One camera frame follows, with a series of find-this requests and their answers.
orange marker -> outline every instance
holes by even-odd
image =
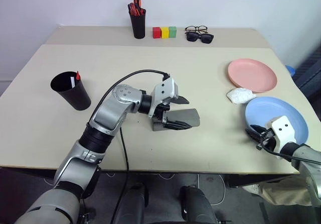
[[[141,1],[140,0],[134,0],[134,4],[138,4],[139,7],[141,7]]]

table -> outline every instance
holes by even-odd
[[[127,115],[123,133],[132,171],[237,174],[293,174],[285,160],[257,151],[245,135],[244,105],[232,104],[225,94],[235,86],[227,77],[228,64],[237,58],[264,62],[276,73],[275,89],[258,94],[293,105],[309,128],[307,144],[320,150],[321,124],[307,99],[264,38],[253,29],[210,29],[210,45],[188,42],[178,28],[175,39],[153,39],[151,29],[137,40],[130,28],[60,27],[42,45],[0,97],[0,166],[56,169],[105,90],[124,75],[139,69],[171,74],[180,95],[196,108],[201,125],[184,131],[153,132],[146,115]],[[79,71],[92,100],[84,111],[74,110],[50,89],[60,72]],[[150,93],[161,82],[152,73],[125,83]],[[103,170],[125,170],[120,136],[108,147]]]

pink plate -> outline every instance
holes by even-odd
[[[277,83],[276,75],[271,68],[249,58],[232,61],[228,67],[228,75],[236,86],[253,92],[270,91]]]

white cloth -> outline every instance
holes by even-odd
[[[250,100],[256,98],[256,95],[253,94],[251,90],[242,87],[233,89],[228,92],[226,96],[235,104],[248,103]]]

blue plate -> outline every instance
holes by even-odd
[[[294,131],[296,142],[300,145],[307,141],[308,129],[302,115],[287,102],[274,97],[257,97],[251,100],[246,106],[246,124],[260,125],[265,124],[274,117],[285,115],[290,120]]]

